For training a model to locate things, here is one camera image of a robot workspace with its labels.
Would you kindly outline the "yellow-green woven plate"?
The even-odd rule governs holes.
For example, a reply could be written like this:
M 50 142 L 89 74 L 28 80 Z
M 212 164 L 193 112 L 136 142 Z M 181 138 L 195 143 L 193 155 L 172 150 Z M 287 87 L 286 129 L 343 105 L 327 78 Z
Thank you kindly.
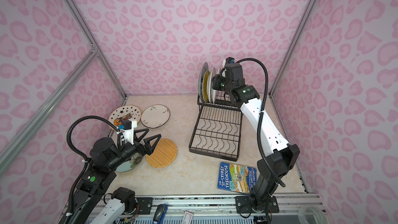
M 202 97 L 203 97 L 203 102 L 205 102 L 205 103 L 209 103 L 209 96 L 208 96 L 208 92 L 207 92 L 209 76 L 210 76 L 210 71 L 207 70 L 204 73 L 204 77 L 202 80 Z

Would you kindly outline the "large grey-green plate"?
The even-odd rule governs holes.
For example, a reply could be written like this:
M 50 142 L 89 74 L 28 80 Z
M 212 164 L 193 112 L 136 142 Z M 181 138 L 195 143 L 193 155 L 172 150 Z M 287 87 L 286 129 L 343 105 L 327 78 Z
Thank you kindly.
M 198 80 L 199 99 L 200 99 L 200 102 L 202 102 L 202 103 L 204 103 L 204 102 L 203 102 L 203 97 L 202 97 L 202 80 L 203 80 L 203 77 L 204 77 L 204 73 L 205 73 L 207 70 L 209 70 L 208 63 L 205 62 L 205 63 L 203 64 L 203 67 L 202 67 L 201 71 L 200 71 L 199 80 Z

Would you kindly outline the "black wire dish rack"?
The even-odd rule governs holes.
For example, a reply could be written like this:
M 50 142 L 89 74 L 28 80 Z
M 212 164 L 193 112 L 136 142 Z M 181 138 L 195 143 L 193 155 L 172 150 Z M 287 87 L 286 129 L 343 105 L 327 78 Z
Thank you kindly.
M 236 162 L 241 144 L 243 113 L 231 103 L 229 96 L 218 92 L 214 103 L 197 100 L 199 114 L 189 143 L 195 154 Z

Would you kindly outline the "white plate orange sun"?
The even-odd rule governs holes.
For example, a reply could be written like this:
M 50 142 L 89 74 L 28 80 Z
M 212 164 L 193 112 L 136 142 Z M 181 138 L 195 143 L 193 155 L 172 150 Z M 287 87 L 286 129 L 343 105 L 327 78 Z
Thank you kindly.
M 217 72 L 216 72 L 216 74 L 219 74 L 220 73 L 220 71 L 221 71 L 221 69 L 219 68 L 218 70 L 217 70 Z M 218 99 L 218 90 L 213 90 L 213 93 L 214 93 L 214 96 L 213 96 L 213 103 L 214 104 L 216 104 L 216 101 L 217 101 L 217 99 Z

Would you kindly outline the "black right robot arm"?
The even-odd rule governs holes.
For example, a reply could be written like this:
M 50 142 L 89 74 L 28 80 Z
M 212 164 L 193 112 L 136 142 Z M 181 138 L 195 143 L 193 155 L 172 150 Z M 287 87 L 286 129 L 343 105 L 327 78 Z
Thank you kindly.
M 248 201 L 251 210 L 268 214 L 273 194 L 279 186 L 285 187 L 282 179 L 293 169 L 300 149 L 283 137 L 269 117 L 265 110 L 266 96 L 260 96 L 254 86 L 245 83 L 240 62 L 225 63 L 214 80 L 212 88 L 225 92 L 256 131 L 261 155 L 257 162 L 260 175 L 250 190 Z

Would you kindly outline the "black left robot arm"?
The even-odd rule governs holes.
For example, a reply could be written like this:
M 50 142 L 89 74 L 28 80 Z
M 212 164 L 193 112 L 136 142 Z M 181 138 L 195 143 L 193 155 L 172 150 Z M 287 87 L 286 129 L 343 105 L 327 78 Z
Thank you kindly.
M 117 167 L 134 155 L 150 155 L 154 152 L 161 135 L 145 138 L 149 130 L 142 129 L 139 132 L 142 135 L 133 135 L 132 143 L 122 141 L 121 134 L 118 134 L 119 145 L 111 138 L 102 138 L 94 143 L 90 157 L 83 155 L 85 165 L 69 192 L 68 206 L 61 217 L 61 224 L 84 224 L 116 178 Z

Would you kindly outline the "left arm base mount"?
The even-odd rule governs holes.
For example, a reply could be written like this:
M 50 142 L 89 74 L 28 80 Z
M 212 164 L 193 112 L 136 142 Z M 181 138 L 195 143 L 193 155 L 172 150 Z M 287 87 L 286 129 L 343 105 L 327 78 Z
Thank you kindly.
M 152 197 L 133 197 L 125 201 L 124 215 L 149 215 L 152 208 Z

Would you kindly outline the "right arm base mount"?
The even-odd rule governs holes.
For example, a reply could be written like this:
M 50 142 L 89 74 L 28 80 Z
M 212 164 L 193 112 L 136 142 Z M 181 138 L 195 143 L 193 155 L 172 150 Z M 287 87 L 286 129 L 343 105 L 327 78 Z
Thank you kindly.
M 236 211 L 239 214 L 265 214 L 266 211 L 271 214 L 279 213 L 279 205 L 275 196 L 268 196 L 264 201 L 255 202 L 255 199 L 250 195 L 236 196 L 235 198 Z

